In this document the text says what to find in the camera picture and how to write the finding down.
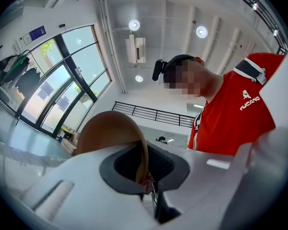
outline person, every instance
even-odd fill
[[[153,80],[163,73],[168,88],[206,99],[193,122],[189,149],[235,155],[240,145],[254,142],[275,128],[259,91],[283,58],[271,53],[250,54],[234,70],[220,76],[207,69],[199,57],[180,55],[169,63],[156,62]],[[250,74],[243,72],[245,66]],[[258,78],[250,76],[256,73]]]
[[[159,142],[164,143],[164,144],[168,144],[167,141],[165,140],[164,136],[160,136],[158,139],[156,139],[156,141],[159,141]]]

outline brown hat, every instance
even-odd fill
[[[140,183],[148,172],[147,143],[138,125],[126,114],[106,111],[92,117],[80,133],[77,155],[131,142],[142,143],[142,162],[136,174],[136,182]]]

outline blue sign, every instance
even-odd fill
[[[44,26],[41,26],[33,31],[30,31],[30,36],[32,38],[32,41],[34,41],[35,39],[38,39],[39,37],[43,36],[46,34],[46,30],[44,28]]]

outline ceiling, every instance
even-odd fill
[[[152,81],[152,74],[155,61],[160,58],[169,61],[179,54],[199,56],[212,72],[224,74],[247,54],[265,51],[235,24],[193,5],[169,0],[108,0],[108,5],[114,42],[128,91],[158,84]],[[129,37],[128,22],[131,19],[140,22],[135,37],[146,38],[145,64],[134,65],[127,60],[125,39]],[[196,35],[199,25],[208,29],[206,38]],[[143,76],[144,81],[136,82],[136,75]]]
[[[139,127],[140,127],[145,139],[148,141],[155,141],[160,136],[164,136],[167,141],[170,140],[171,138],[174,139],[173,141],[168,142],[168,144],[170,144],[174,147],[178,147],[178,148],[187,148],[188,136],[186,136],[186,135],[170,133],[170,132],[166,132],[163,130],[148,128],[148,127],[144,127],[144,126],[139,126]]]

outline black railing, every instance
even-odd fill
[[[257,9],[255,12],[258,16],[263,20],[266,26],[270,29],[273,34],[275,30],[278,30],[278,34],[275,36],[276,41],[278,43],[278,51],[277,53],[280,55],[285,55],[288,51],[288,45],[284,38],[283,32],[279,29],[274,17],[270,14],[270,12],[265,8],[265,6],[261,3],[260,0],[242,0],[247,3],[250,7],[253,7],[254,3],[257,3]]]
[[[194,117],[176,113],[165,112],[148,107],[131,105],[123,102],[115,102],[113,111],[125,113],[127,115],[141,117],[152,121],[167,123],[191,128]]]

